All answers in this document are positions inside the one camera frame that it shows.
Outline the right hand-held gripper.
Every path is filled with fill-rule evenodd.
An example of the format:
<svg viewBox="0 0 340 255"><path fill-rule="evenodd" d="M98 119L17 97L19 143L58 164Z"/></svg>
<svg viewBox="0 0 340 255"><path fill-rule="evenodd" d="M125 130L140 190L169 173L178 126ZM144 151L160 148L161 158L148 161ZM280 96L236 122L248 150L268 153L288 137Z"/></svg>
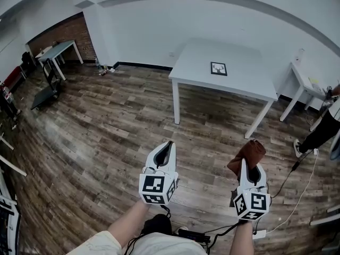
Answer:
<svg viewBox="0 0 340 255"><path fill-rule="evenodd" d="M259 178L253 184L249 181L247 161L242 159L236 195L232 199L239 220L256 221L269 212L270 195L266 172L261 165L256 168Z"/></svg>

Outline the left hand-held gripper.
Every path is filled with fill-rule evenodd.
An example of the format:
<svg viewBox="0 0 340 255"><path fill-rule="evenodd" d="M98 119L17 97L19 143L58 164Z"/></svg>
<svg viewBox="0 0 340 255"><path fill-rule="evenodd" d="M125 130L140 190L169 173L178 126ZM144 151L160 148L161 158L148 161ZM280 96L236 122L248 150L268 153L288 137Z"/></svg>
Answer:
<svg viewBox="0 0 340 255"><path fill-rule="evenodd" d="M168 205L178 181L176 144L168 141L148 155L139 177L139 195L146 204Z"/></svg>

